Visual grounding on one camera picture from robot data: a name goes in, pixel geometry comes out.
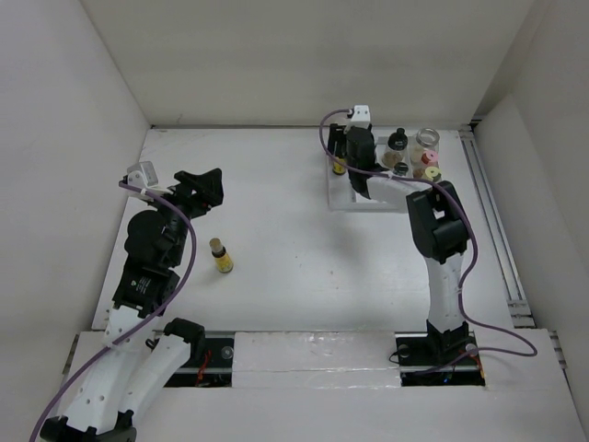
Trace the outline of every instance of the bottle cap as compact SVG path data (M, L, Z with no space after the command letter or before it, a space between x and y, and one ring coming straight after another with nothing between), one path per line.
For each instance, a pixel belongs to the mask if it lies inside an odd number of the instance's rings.
M407 163L404 163L403 161L397 163L393 168L393 173L399 177L406 176L407 172L409 172L409 166L407 165Z
M434 150L425 149L422 155L423 164L436 164L438 162L438 154Z
M442 171L439 168L429 167L423 172L426 180L437 182L442 178Z
M405 129L399 127L396 132L389 136L387 145L393 150L404 150L408 142Z
M209 246L211 246L211 251L213 253L221 253L223 251L223 243L219 238L213 238L209 241Z

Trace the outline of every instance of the yellow bottle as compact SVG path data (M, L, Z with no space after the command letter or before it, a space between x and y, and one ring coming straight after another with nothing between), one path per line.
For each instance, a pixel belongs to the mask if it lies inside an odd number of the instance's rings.
M221 240L213 238L209 241L209 246L211 246L211 253L214 257L214 263L217 265L217 270L221 273L231 272L233 270L233 261L231 261L229 253L227 253Z
M340 161L341 164L346 163L345 158L340 158L340 157L336 157L336 158L338 159L338 161ZM340 163L336 163L335 161L333 161L333 167L331 170L333 170L333 173L335 173L336 175L343 175L344 173L346 173L346 168L344 166L342 166Z

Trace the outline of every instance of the small jar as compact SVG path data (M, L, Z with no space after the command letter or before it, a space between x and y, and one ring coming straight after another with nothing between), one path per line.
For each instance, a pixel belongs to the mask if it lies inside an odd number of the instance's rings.
M396 177L406 177L407 172L409 172L409 166L403 161L397 163L393 168L393 175Z
M221 273L229 273L233 270L233 261L229 257L229 253L219 238L213 238L209 241L211 246L211 253L213 254L214 263L217 270Z
M440 134L434 129L423 128L415 134L414 143L410 149L411 164L419 163L425 149L439 151Z
M393 134L391 134L387 141L388 149L382 156L382 163L385 167L393 169L397 163L403 161L405 158L405 151L409 139L405 135L405 129L399 127Z

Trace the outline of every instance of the glass jar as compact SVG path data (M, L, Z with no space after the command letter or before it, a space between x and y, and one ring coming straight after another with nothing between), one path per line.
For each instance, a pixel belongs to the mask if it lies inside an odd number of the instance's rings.
M405 129L402 127L399 127L389 136L387 149L382 157L382 163L385 167L393 169L397 163L403 161L408 143L409 139L405 135Z
M410 149L411 164L416 165L421 161L425 149L430 149L437 153L439 145L440 134L437 131L428 127L420 129L415 134L414 142Z

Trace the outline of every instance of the white wall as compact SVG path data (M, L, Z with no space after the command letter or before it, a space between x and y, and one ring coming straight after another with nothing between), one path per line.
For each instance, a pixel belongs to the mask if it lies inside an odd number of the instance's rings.
M551 1L536 0L530 7L524 23L517 32L509 51L505 54L501 66L499 66L477 108L477 115L486 115L492 111L503 97L511 91L524 66L525 58L530 50L537 28L542 22Z
M476 135L525 292L557 330L589 433L589 3L553 0L512 95Z
M154 124L469 122L533 0L82 0Z
M147 122L77 0L0 1L0 332L88 327Z

